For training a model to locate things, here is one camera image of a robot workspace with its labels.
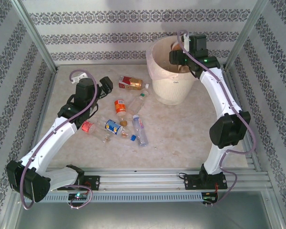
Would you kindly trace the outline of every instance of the enclosure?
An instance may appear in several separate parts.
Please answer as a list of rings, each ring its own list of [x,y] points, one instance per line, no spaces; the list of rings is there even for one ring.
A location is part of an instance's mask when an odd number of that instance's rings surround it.
[[[63,145],[48,169],[73,164],[100,176],[88,206],[70,210],[68,192],[53,191],[25,211],[6,165],[51,128],[75,92],[70,72],[88,70],[97,82],[109,76],[113,91],[98,101],[96,114],[118,120],[114,101],[129,104],[140,94],[119,88],[120,76],[152,85],[146,50],[179,30],[206,35],[231,94],[251,115],[256,150],[228,154],[223,166],[238,180],[226,200],[205,208],[203,191],[185,190],[178,177],[198,174],[212,145],[215,108],[197,80],[173,106],[149,88],[139,113],[146,148],[118,138],[103,143],[81,130]],[[237,149],[251,147],[246,133]],[[225,176],[231,187],[234,176]],[[0,228],[117,225],[286,228],[286,0],[0,0]]]

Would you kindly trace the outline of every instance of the patterned wallpaper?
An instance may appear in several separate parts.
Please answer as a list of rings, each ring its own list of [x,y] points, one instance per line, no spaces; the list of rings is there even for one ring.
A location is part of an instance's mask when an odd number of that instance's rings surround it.
[[[0,225],[11,188],[5,166],[32,145],[52,72],[8,0],[0,0]]]
[[[230,69],[286,222],[286,0],[270,0]]]
[[[145,63],[155,40],[206,33],[224,63],[256,0],[23,0],[56,64]]]

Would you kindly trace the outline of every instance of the white bucket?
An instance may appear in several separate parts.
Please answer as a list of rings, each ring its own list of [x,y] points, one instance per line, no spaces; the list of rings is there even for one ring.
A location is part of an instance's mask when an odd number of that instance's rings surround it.
[[[156,99],[166,105],[182,103],[197,80],[190,72],[178,73],[178,66],[169,63],[171,45],[176,41],[176,36],[162,38],[146,52]]]

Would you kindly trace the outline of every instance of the small orange object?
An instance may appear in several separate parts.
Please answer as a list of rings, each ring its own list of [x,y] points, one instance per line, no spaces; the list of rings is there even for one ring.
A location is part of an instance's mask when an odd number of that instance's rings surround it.
[[[91,122],[88,122],[88,121],[85,121],[83,124],[82,124],[82,130],[86,133],[89,133],[89,129],[90,127],[93,125],[93,123]]]
[[[118,99],[114,102],[116,113],[126,112],[125,102],[123,99]]]

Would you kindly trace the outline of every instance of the purple cable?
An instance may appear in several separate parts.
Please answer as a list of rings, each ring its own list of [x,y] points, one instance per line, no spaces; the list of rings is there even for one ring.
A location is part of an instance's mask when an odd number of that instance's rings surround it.
[[[221,82],[221,80],[210,70],[208,69],[206,66],[204,66],[202,63],[200,63],[198,60],[196,60],[193,56],[190,55],[190,53],[184,48],[181,40],[180,40],[180,36],[181,36],[181,33],[184,32],[186,35],[188,35],[188,31],[186,30],[179,30],[177,32],[177,40],[178,40],[178,44],[180,45],[180,47],[182,48],[183,52],[192,60],[194,61],[196,64],[198,64],[200,67],[202,67],[203,69],[205,69],[206,71],[208,71],[216,80],[217,82],[219,83],[219,85],[221,86],[224,94],[225,94],[225,97],[232,109],[232,111],[237,115],[237,117],[242,121],[242,123],[247,127],[250,135],[252,136],[252,139],[253,139],[253,145],[252,145],[252,148],[247,151],[247,152],[239,152],[239,151],[235,151],[235,150],[226,150],[225,153],[223,154],[223,156],[221,157],[220,161],[219,161],[219,167],[221,168],[221,170],[225,173],[229,173],[229,174],[233,174],[235,176],[235,180],[233,182],[233,184],[231,185],[231,187],[229,188],[229,190],[226,192],[226,194],[224,194],[224,196],[219,200],[217,201],[215,204],[219,203],[221,200],[223,200],[230,192],[231,190],[234,188],[236,182],[237,182],[237,174],[234,173],[234,172],[231,172],[231,171],[228,171],[228,170],[225,170],[224,168],[222,168],[222,164],[223,164],[223,161],[224,161],[224,158],[225,156],[227,155],[227,153],[235,153],[235,154],[241,154],[241,155],[247,155],[247,154],[250,154],[252,153],[255,149],[256,149],[256,137],[255,137],[255,134],[253,132],[253,130],[251,129],[251,127],[248,125],[248,123],[242,118],[242,116],[235,110],[229,96],[228,96],[228,93],[227,91],[225,90],[225,87],[223,85],[223,83]]]
[[[21,179],[20,179],[20,199],[21,199],[21,202],[22,202],[22,205],[23,205],[23,208],[26,209],[26,210],[29,210],[34,201],[31,202],[31,204],[29,206],[26,205],[25,201],[24,201],[24,194],[23,194],[23,184],[24,184],[24,177],[25,177],[25,174],[31,164],[31,162],[33,161],[33,158],[35,158],[35,156],[37,155],[37,153],[39,152],[40,148],[46,143],[46,141],[54,134],[54,132],[57,132],[63,125],[65,125],[66,123],[68,123],[69,121],[75,119],[76,117],[80,116],[81,114],[83,114],[84,112],[86,112],[88,109],[90,109],[90,107],[92,106],[94,100],[96,99],[96,95],[97,95],[97,84],[96,84],[96,81],[94,79],[94,77],[87,71],[87,70],[84,70],[84,69],[76,69],[74,71],[72,71],[70,73],[70,76],[69,76],[69,80],[72,81],[72,75],[75,73],[75,72],[84,72],[87,74],[87,76],[89,78],[92,79],[93,83],[94,83],[94,95],[93,95],[93,98],[91,100],[91,102],[82,110],[80,111],[79,113],[77,113],[76,115],[72,116],[71,118],[69,118],[68,120],[64,121],[62,124],[60,124],[58,127],[56,127],[51,133],[49,133],[49,135],[47,135],[44,140],[39,144],[39,146],[36,148],[35,152],[32,154],[31,158],[29,159],[28,163],[26,164],[24,170],[23,170],[23,173],[21,175]]]
[[[86,205],[92,200],[92,195],[93,195],[92,189],[89,188],[89,187],[87,187],[87,186],[84,186],[84,185],[65,185],[64,187],[82,187],[82,188],[85,188],[85,189],[87,189],[88,191],[91,192],[91,195],[90,195],[89,199],[88,199],[85,203],[83,203],[82,205],[80,205],[80,206],[78,206],[78,207],[74,207],[74,206],[72,205],[72,202],[75,200],[75,199],[72,199],[72,200],[70,201],[70,207],[71,207],[71,208],[80,209],[80,208],[86,206]]]

